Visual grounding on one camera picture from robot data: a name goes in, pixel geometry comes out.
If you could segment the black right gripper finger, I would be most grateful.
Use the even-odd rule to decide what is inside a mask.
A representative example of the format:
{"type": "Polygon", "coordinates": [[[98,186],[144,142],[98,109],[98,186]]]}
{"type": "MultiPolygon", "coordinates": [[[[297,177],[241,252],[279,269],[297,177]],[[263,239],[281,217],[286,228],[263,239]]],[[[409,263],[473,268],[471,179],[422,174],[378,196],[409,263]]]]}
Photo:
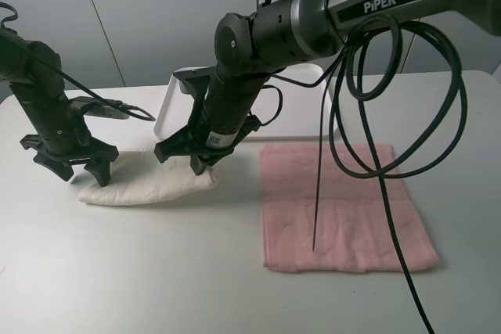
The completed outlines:
{"type": "Polygon", "coordinates": [[[52,160],[47,156],[35,156],[34,162],[47,168],[63,181],[69,181],[73,177],[73,168],[65,165],[63,162],[52,160]]]}
{"type": "Polygon", "coordinates": [[[89,159],[85,169],[97,181],[100,187],[105,187],[110,181],[110,161],[106,158],[89,159]]]}

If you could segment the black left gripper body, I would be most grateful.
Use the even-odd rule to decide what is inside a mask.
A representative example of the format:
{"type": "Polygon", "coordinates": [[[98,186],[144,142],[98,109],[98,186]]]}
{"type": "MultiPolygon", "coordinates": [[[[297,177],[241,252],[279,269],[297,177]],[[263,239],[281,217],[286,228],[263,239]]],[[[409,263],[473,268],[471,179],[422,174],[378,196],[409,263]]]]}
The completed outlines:
{"type": "Polygon", "coordinates": [[[118,157],[116,146],[91,137],[89,144],[81,145],[74,136],[57,135],[44,139],[40,135],[26,135],[20,140],[25,149],[36,152],[34,162],[48,166],[97,165],[114,162],[118,157]]]}

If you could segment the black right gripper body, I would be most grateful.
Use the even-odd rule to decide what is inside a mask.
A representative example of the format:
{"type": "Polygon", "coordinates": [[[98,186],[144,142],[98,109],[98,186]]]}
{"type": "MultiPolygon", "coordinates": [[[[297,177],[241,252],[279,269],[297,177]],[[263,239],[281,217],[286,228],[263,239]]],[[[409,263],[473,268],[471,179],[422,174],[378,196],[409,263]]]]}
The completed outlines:
{"type": "Polygon", "coordinates": [[[172,136],[158,142],[154,154],[161,163],[174,156],[188,156],[190,166],[214,166],[231,155],[240,142],[260,127],[261,122],[255,115],[247,116],[238,132],[228,135],[209,131],[201,122],[190,121],[172,136]]]}

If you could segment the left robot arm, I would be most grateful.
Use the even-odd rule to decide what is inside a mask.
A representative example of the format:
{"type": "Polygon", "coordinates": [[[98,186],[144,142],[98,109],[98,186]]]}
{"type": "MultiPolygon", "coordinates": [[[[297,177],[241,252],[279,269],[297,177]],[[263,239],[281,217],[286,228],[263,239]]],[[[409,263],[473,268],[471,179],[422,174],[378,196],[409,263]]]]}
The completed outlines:
{"type": "Polygon", "coordinates": [[[35,163],[54,171],[75,164],[88,170],[109,167],[118,157],[117,148],[93,138],[84,121],[89,110],[103,103],[93,97],[69,99],[64,79],[56,72],[61,68],[59,55],[8,28],[18,12],[4,2],[1,7],[12,13],[1,20],[1,80],[8,83],[36,130],[22,138],[22,147],[35,151],[35,163]]]}

